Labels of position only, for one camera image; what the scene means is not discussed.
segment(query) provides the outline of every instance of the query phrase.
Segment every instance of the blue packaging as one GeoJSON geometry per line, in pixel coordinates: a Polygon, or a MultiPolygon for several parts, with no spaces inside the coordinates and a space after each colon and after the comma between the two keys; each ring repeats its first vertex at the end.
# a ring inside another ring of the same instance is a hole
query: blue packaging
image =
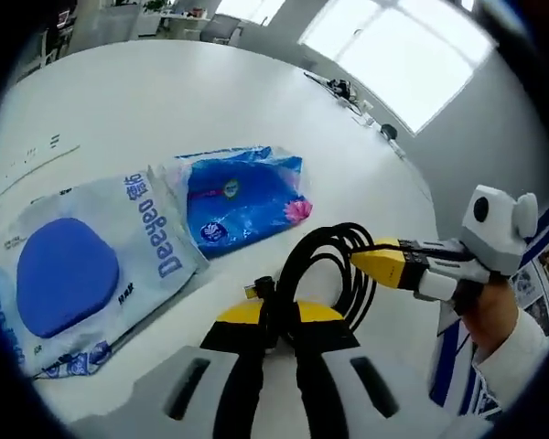
{"type": "Polygon", "coordinates": [[[169,188],[186,195],[187,224],[208,258],[286,230],[311,213],[299,192],[303,159],[271,147],[177,157],[169,188]]]}

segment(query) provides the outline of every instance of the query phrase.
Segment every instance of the wall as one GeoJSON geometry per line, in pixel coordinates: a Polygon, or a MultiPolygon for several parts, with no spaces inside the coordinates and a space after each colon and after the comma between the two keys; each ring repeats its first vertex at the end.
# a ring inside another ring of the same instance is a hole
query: wall
{"type": "MultiPolygon", "coordinates": [[[[328,78],[354,80],[334,62],[296,43],[326,2],[286,0],[268,27],[247,25],[238,47],[328,78]]],[[[541,204],[549,199],[548,139],[522,85],[498,53],[416,137],[371,94],[362,91],[361,95],[374,105],[378,122],[398,129],[399,145],[424,174],[441,238],[458,234],[478,184],[498,187],[515,197],[532,191],[541,204]]]]}

